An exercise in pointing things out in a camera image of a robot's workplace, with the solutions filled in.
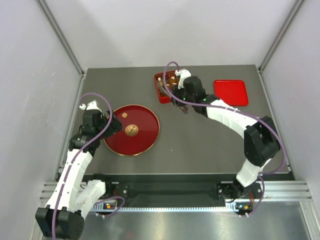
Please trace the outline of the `metal tongs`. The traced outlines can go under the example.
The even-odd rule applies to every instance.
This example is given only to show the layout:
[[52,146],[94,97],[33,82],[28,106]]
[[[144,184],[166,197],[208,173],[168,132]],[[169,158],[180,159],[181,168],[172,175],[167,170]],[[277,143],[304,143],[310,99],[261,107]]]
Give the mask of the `metal tongs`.
[[170,91],[166,91],[166,89],[163,86],[163,83],[160,81],[157,81],[157,87],[159,91],[163,94],[165,94],[167,97],[170,98],[170,101],[173,103],[173,105],[177,108],[179,108],[184,114],[188,113],[188,107],[186,105],[180,105],[172,96]]

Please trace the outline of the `round dark red plate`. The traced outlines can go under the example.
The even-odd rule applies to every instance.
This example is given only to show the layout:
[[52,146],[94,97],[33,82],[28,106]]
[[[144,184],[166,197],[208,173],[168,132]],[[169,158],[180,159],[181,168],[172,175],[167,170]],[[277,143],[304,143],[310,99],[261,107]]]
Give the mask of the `round dark red plate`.
[[149,150],[160,133],[160,122],[149,108],[130,104],[114,111],[122,130],[104,139],[105,145],[120,156],[137,156]]

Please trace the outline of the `red box lid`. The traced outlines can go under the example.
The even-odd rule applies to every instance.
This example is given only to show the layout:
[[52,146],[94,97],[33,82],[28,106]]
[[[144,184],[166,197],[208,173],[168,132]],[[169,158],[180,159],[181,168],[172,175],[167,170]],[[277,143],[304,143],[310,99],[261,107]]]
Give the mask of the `red box lid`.
[[216,79],[214,94],[230,106],[245,107],[249,104],[245,82],[240,79]]

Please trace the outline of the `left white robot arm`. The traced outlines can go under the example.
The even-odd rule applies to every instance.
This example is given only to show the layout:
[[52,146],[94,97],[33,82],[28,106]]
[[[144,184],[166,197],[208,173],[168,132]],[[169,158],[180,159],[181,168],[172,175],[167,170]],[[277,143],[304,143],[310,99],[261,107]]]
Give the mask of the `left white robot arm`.
[[81,189],[86,169],[101,140],[123,129],[113,111],[104,114],[98,107],[87,107],[82,124],[70,139],[66,162],[58,183],[45,207],[39,207],[35,219],[42,234],[53,240],[77,240],[85,219],[100,197],[109,198],[114,187],[107,181],[89,180]]

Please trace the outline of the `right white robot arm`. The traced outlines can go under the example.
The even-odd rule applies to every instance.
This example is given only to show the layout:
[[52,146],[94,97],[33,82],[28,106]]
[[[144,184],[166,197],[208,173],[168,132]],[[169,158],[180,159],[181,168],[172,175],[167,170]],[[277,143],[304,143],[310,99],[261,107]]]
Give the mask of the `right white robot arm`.
[[207,94],[196,76],[180,77],[172,87],[172,102],[185,108],[191,105],[195,112],[217,121],[240,135],[244,141],[245,161],[230,187],[222,190],[226,198],[245,198],[252,191],[263,168],[280,151],[273,120],[265,116],[248,116],[226,104],[213,94]]

